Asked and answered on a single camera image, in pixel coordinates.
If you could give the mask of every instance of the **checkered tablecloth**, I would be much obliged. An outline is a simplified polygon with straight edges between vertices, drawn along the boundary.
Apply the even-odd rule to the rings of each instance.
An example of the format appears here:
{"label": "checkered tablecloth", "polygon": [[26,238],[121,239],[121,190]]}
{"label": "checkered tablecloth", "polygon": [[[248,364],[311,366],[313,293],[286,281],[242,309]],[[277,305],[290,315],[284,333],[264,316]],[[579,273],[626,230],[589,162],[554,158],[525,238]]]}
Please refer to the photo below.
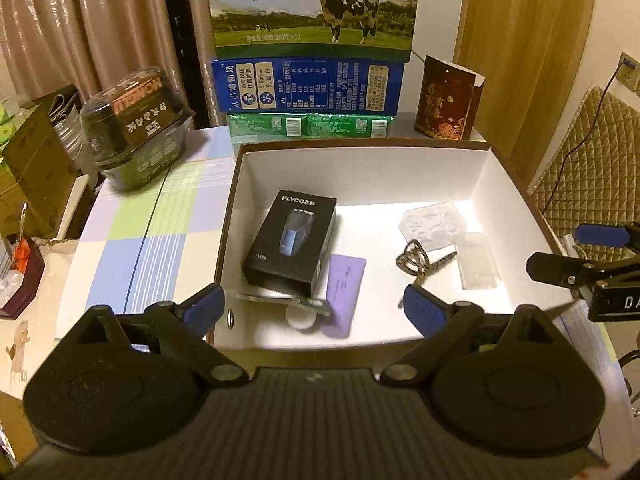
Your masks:
{"label": "checkered tablecloth", "polygon": [[56,338],[92,305],[142,312],[210,283],[233,171],[221,126],[190,132],[183,158],[143,189],[118,193],[106,181],[66,280]]}

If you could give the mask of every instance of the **open box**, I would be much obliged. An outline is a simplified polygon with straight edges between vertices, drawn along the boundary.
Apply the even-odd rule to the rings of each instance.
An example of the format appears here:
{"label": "open box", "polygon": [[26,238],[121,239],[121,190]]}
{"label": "open box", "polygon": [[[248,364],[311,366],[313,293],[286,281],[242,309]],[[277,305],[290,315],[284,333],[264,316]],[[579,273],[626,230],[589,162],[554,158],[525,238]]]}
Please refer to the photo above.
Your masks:
{"label": "open box", "polygon": [[[428,139],[342,139],[242,146],[223,225],[215,281],[226,292],[281,296],[249,285],[241,264],[281,189],[337,198],[328,254],[365,258],[350,336],[333,339],[319,329],[301,333],[285,322],[283,306],[226,297],[234,315],[217,323],[221,349],[303,350],[372,346],[420,339],[398,309],[412,277],[396,267],[406,241],[398,224],[406,210],[451,201],[490,244],[501,283],[463,290],[456,263],[424,287],[447,303],[473,301],[489,313],[511,313],[524,303],[550,308],[571,300],[563,288],[533,282],[526,261],[536,251],[559,253],[554,236],[524,191],[484,142]],[[431,261],[453,247],[429,253]],[[315,296],[324,298],[326,261]]]}
{"label": "open box", "polygon": [[31,238],[26,238],[26,240],[31,252],[27,260],[27,269],[22,279],[22,285],[9,298],[5,306],[0,308],[0,319],[18,319],[18,316],[29,306],[38,293],[44,272],[44,259],[36,243]]}

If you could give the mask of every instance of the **purple tube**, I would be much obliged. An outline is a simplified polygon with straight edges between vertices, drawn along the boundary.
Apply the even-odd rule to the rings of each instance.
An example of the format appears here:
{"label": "purple tube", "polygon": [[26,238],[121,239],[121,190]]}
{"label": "purple tube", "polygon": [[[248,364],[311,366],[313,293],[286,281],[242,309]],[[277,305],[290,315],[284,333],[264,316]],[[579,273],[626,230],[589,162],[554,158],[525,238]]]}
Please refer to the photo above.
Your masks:
{"label": "purple tube", "polygon": [[331,304],[331,317],[324,318],[321,325],[325,336],[338,339],[349,336],[366,264],[364,258],[331,255],[326,286],[326,299]]}

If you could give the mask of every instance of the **curtain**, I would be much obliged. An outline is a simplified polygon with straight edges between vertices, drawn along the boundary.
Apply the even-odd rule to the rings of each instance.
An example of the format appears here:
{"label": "curtain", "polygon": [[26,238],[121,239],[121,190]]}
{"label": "curtain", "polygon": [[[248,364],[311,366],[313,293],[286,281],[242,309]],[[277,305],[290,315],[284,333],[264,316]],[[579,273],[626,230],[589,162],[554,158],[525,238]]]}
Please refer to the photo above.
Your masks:
{"label": "curtain", "polygon": [[74,83],[82,100],[136,69],[180,69],[164,0],[0,0],[0,41],[17,94]]}
{"label": "curtain", "polygon": [[594,0],[464,0],[455,62],[487,80],[476,129],[532,179],[580,65]]}
{"label": "curtain", "polygon": [[211,11],[209,0],[189,0],[191,6],[191,17],[193,18],[193,31],[196,35],[198,47],[198,57],[202,70],[202,83],[207,95],[209,104],[209,120],[212,126],[226,124],[226,115],[220,113],[214,106],[217,103],[216,89],[213,86],[213,74],[211,71],[211,61],[216,58],[216,51],[213,45],[213,30],[211,28]]}

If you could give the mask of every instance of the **black product box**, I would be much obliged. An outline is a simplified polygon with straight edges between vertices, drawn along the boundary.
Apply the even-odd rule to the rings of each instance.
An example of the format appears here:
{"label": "black product box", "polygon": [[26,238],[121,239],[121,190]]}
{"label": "black product box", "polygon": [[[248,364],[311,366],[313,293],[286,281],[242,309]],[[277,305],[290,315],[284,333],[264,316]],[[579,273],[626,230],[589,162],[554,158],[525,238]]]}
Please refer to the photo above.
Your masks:
{"label": "black product box", "polygon": [[279,191],[242,265],[247,281],[310,298],[334,227],[336,202]]}

